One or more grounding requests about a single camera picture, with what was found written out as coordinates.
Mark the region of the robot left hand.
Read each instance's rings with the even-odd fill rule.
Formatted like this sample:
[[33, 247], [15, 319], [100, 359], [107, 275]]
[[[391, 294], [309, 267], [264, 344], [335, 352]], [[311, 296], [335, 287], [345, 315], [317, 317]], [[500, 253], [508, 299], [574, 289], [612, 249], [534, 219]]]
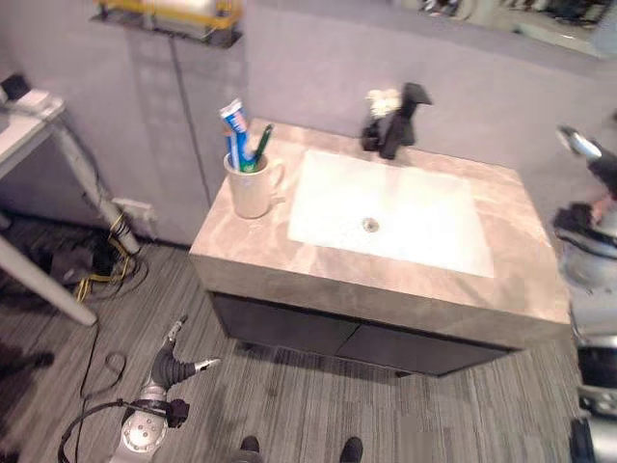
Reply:
[[177, 336], [187, 320], [188, 315], [185, 314], [172, 325], [150, 369], [149, 380], [165, 391], [198, 372], [206, 371], [221, 363], [220, 358], [209, 358], [190, 363], [181, 362], [175, 357], [174, 348]]

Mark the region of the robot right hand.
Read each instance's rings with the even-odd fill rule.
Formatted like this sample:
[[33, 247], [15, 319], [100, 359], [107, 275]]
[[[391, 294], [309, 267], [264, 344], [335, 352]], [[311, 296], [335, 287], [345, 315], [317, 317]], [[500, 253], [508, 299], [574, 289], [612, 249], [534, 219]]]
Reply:
[[568, 125], [559, 125], [556, 134], [562, 145], [570, 153], [585, 161], [588, 171], [606, 188], [609, 196], [615, 200], [616, 154]]

